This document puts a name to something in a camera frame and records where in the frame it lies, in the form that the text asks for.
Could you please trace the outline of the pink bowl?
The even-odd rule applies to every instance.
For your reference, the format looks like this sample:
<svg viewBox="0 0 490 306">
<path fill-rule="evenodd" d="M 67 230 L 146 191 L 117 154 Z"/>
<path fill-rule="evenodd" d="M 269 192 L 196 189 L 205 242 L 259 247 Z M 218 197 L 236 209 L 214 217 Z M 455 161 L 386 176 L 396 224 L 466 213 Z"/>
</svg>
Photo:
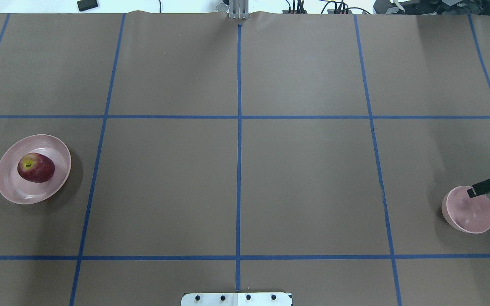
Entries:
<svg viewBox="0 0 490 306">
<path fill-rule="evenodd" d="M 471 186 L 457 186 L 447 193 L 441 205 L 445 221 L 454 229 L 468 234 L 490 230 L 490 200 L 485 195 L 471 198 Z"/>
</svg>

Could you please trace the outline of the red apple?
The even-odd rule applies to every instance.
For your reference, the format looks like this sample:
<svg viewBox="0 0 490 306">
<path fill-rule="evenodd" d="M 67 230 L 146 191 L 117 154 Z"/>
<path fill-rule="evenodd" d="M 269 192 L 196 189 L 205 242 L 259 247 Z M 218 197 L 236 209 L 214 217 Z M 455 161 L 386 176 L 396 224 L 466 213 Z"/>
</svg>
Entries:
<svg viewBox="0 0 490 306">
<path fill-rule="evenodd" d="M 52 159 L 40 153 L 27 153 L 17 165 L 17 173 L 21 178 L 33 183 L 48 182 L 56 172 Z"/>
</svg>

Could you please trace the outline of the pink plate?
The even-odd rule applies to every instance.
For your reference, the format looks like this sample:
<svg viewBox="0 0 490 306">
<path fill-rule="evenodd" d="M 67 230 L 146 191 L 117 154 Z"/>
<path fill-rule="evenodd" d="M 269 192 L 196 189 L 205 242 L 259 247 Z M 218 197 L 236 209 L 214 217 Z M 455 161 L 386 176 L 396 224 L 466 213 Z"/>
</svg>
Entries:
<svg viewBox="0 0 490 306">
<path fill-rule="evenodd" d="M 63 141 L 35 134 L 12 145 L 0 159 L 0 194 L 16 204 L 53 196 L 71 171 L 71 153 Z"/>
</svg>

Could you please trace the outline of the white central post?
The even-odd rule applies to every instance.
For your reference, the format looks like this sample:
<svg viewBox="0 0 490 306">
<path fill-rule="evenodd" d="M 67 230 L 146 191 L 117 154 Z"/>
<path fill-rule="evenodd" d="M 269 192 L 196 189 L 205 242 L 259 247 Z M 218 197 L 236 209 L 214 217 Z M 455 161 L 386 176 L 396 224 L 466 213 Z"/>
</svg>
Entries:
<svg viewBox="0 0 490 306">
<path fill-rule="evenodd" d="M 185 294 L 181 306 L 292 306 L 286 292 L 216 292 Z"/>
</svg>

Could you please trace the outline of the aluminium frame post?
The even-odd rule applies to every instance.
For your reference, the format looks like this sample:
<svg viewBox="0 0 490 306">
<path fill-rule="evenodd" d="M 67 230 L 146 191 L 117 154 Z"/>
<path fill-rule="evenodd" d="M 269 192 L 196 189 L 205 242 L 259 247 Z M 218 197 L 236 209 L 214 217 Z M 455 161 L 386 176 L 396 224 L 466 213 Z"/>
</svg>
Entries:
<svg viewBox="0 0 490 306">
<path fill-rule="evenodd" d="M 232 20 L 247 20 L 250 18 L 249 0 L 224 0 L 228 5 L 228 16 Z"/>
</svg>

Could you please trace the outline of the small black square device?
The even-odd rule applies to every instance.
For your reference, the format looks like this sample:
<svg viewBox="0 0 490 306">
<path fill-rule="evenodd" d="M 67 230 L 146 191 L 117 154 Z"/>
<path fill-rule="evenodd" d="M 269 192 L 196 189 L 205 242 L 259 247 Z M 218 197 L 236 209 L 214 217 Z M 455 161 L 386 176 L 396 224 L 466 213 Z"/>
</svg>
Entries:
<svg viewBox="0 0 490 306">
<path fill-rule="evenodd" d="M 79 12 L 84 12 L 90 9 L 97 8 L 99 6 L 97 0 L 78 0 L 77 8 Z"/>
</svg>

